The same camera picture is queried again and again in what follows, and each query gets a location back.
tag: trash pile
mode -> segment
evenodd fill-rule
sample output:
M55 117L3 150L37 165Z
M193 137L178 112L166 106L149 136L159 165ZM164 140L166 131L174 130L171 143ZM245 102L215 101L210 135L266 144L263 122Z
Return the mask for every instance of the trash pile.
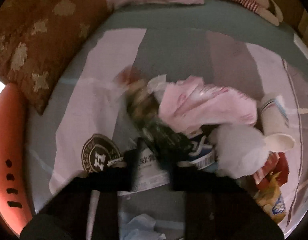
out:
M132 82L126 107L163 170L172 160L218 176L251 176L256 202L275 222L285 217L280 187L288 181L285 152L295 140L282 96L269 93L257 102L201 77L172 83L160 75Z

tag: pink package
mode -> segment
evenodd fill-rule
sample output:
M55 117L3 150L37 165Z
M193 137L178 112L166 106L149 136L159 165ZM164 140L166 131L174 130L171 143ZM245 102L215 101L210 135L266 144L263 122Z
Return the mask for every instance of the pink package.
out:
M169 83L159 107L159 117L175 132L190 134L203 124L248 124L257 120L256 101L231 87L205 85L190 76Z

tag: orange object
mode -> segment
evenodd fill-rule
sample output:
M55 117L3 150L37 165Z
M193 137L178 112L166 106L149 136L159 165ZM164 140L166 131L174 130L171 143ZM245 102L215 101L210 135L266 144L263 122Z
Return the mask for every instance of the orange object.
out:
M0 214L17 235L32 218L22 170L25 116L23 94L10 83L0 94Z

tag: yellow wrapper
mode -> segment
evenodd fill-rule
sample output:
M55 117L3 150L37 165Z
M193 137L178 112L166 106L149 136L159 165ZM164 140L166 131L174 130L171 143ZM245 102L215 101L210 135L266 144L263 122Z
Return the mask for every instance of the yellow wrapper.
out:
M286 216L284 200L276 181L279 173L272 176L269 186L259 191L255 200L257 204L278 224Z

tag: paper cup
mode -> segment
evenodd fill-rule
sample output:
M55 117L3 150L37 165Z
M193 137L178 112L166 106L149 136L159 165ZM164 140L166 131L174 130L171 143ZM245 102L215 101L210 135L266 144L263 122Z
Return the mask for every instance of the paper cup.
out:
M275 93L265 95L260 103L260 114L265 143L271 152L285 152L295 145L289 135L289 121L283 98Z

